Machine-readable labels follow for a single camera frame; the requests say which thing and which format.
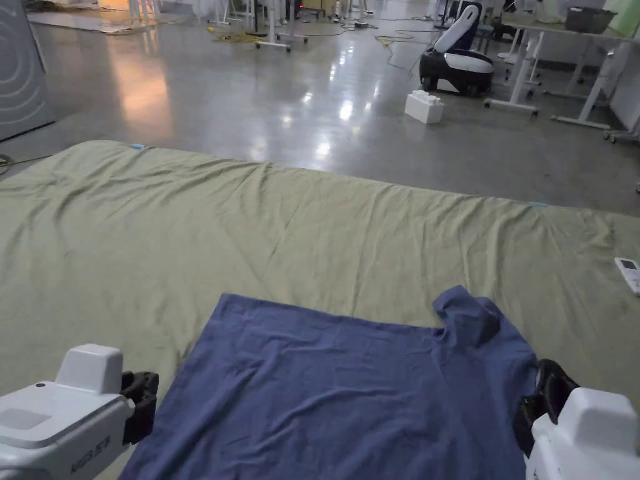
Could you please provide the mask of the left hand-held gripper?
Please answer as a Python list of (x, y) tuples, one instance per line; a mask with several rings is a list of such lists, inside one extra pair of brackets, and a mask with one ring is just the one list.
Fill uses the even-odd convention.
[(94, 479), (153, 430), (159, 375), (123, 369), (114, 347), (84, 344), (53, 381), (1, 398), (2, 479)]

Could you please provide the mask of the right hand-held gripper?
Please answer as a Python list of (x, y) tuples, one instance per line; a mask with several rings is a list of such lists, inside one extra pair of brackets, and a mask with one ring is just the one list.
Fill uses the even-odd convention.
[(513, 429), (525, 479), (639, 479), (639, 417), (621, 394), (585, 387), (541, 359)]

